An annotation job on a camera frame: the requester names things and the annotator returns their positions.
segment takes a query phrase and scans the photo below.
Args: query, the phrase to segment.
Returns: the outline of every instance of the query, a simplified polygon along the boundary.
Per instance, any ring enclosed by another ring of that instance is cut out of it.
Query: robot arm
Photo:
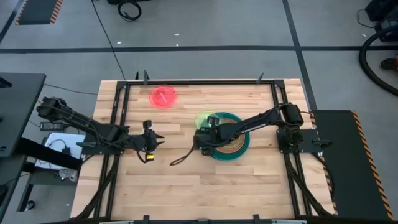
[[[37,107],[41,118],[50,122],[63,121],[74,128],[92,134],[97,144],[111,149],[133,149],[149,155],[155,151],[159,144],[157,138],[163,138],[151,130],[151,121],[145,121],[144,134],[128,135],[129,127],[120,127],[114,124],[99,123],[83,114],[77,113],[67,106],[65,100],[60,98],[43,98],[43,103]]]
[[[219,124],[219,118],[210,116],[208,121],[210,127],[202,127],[196,130],[193,137],[193,145],[201,149],[202,154],[212,156],[216,147],[223,147],[234,141],[241,134],[245,134],[259,128],[274,125],[284,129],[285,141],[291,146],[298,146],[303,138],[299,132],[303,125],[303,118],[297,105],[291,103],[277,105],[252,118],[238,123]]]

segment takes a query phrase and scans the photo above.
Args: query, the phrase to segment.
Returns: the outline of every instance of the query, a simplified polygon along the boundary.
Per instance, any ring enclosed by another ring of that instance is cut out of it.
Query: black floor stripe
[[[4,27],[2,28],[1,33],[0,33],[0,43],[2,42],[4,37],[6,36],[7,31],[10,28],[10,26],[11,26],[12,22],[14,21],[15,17],[17,16],[19,8],[21,7],[22,3],[24,3],[24,0],[19,0],[17,2],[17,4],[15,5],[14,10],[12,11],[10,17],[8,18],[8,20],[6,22],[6,25],[4,25]]]
[[[299,37],[297,35],[296,28],[293,22],[292,12],[290,11],[289,2],[287,0],[282,0],[285,8],[287,23],[289,24],[290,34],[292,35],[293,44],[295,47],[298,65],[300,66],[301,76],[303,78],[303,84],[305,87],[305,92],[307,93],[308,104],[312,110],[317,109],[317,104],[315,103],[315,97],[313,95],[310,77],[308,76],[307,66],[305,66],[304,56],[302,49],[300,47]]]
[[[115,52],[184,52],[184,51],[359,51],[361,46],[186,46],[186,47],[118,47]],[[398,50],[398,46],[371,46],[369,50]],[[37,53],[102,53],[112,52],[109,47],[53,48],[53,49],[0,49],[0,54]]]

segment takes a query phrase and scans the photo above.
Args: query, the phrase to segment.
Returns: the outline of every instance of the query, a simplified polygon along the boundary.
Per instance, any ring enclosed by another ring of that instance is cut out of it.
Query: yellow and black hazard tape
[[[57,20],[58,13],[60,13],[60,10],[61,10],[62,1],[63,0],[57,0],[57,3],[55,3],[54,10],[52,11],[52,15],[51,15],[51,19],[50,19],[51,24],[54,24],[55,20]]]
[[[23,5],[22,5],[22,7],[21,7],[21,11],[19,12],[18,18],[17,18],[17,20],[15,21],[15,25],[19,25],[19,19],[21,18],[22,12],[24,11],[27,2],[28,2],[28,0],[26,0],[26,1],[23,3]]]
[[[315,117],[314,117],[312,111],[310,111],[310,117],[311,117],[312,126],[313,126],[313,127],[315,128],[315,130],[317,131],[317,136],[318,136],[318,139],[319,139],[319,133],[318,133],[318,129],[317,129],[317,123],[315,122]],[[320,156],[319,158],[320,158],[323,162],[325,161],[325,158],[324,158],[323,156]],[[331,191],[332,191],[332,188],[331,188],[331,178],[330,178],[329,173],[328,173],[328,170],[327,170],[327,168],[326,168],[325,166],[323,166],[323,171],[324,171],[324,173],[325,173],[326,182],[328,183],[329,194],[331,195]],[[335,209],[335,215],[338,215],[336,202],[333,200],[333,198],[331,199],[331,202],[332,202],[332,204],[333,204],[333,208]]]
[[[364,134],[364,132],[362,130],[361,122],[359,122],[358,115],[356,114],[356,112],[353,111],[353,110],[351,110],[351,112],[352,112],[352,114],[354,116],[355,123],[356,123],[356,125],[358,127],[359,135],[361,136],[363,147],[365,148],[365,151],[366,151],[366,155],[368,156],[368,160],[369,160],[369,163],[371,165],[371,169],[373,171],[373,176],[375,178],[377,186],[379,187],[381,200],[383,201],[384,207],[387,210],[387,216],[391,220],[393,220],[394,217],[392,216],[392,211],[391,211],[390,205],[388,204],[386,193],[384,192],[384,189],[383,189],[383,186],[381,184],[381,180],[380,180],[379,174],[377,173],[376,165],[374,164],[371,151],[369,150],[368,142],[366,141],[365,134]]]

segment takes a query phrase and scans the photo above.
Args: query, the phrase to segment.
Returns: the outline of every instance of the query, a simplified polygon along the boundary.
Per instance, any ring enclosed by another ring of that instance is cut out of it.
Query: white paper
[[[70,154],[74,158],[80,159],[81,156],[81,147],[76,145],[78,142],[83,142],[85,140],[85,135],[81,134],[64,134],[64,133],[52,133],[49,135],[47,138],[47,141],[45,142],[46,147],[49,147],[55,151],[62,152],[62,149],[65,147],[64,143],[62,141],[56,141],[54,142],[51,146],[50,143],[53,142],[54,140],[57,139],[62,139],[65,141],[66,145],[68,148],[70,148]],[[41,160],[36,160],[37,167],[41,168],[46,168],[46,169],[67,169],[58,165],[50,164],[49,162],[46,161],[41,161]]]

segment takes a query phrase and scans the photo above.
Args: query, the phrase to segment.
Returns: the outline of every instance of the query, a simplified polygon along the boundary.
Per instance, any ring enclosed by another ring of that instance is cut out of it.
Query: black power strip
[[[67,127],[64,123],[40,122],[41,131],[63,131]]]

